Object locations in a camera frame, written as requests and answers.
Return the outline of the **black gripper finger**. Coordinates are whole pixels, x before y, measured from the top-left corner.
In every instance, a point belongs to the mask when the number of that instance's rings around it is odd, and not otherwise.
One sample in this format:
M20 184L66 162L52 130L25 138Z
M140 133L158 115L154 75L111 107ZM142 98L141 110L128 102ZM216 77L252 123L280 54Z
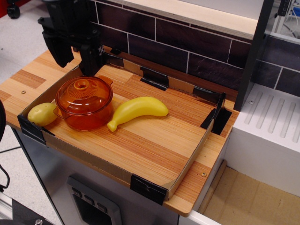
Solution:
M103 66L103 45L95 48L90 45L82 45L80 49L82 61L79 64L84 76L94 76Z
M71 46L59 37L44 34L44 40L56 63L64 68L74 57Z

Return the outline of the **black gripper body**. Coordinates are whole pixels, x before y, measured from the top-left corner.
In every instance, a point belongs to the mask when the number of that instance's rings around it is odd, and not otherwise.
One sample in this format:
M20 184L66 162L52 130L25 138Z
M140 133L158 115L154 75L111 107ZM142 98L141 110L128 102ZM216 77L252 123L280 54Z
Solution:
M88 0L44 0L49 16L40 18L44 34L59 37L71 47L100 46L100 32L90 23L91 9Z

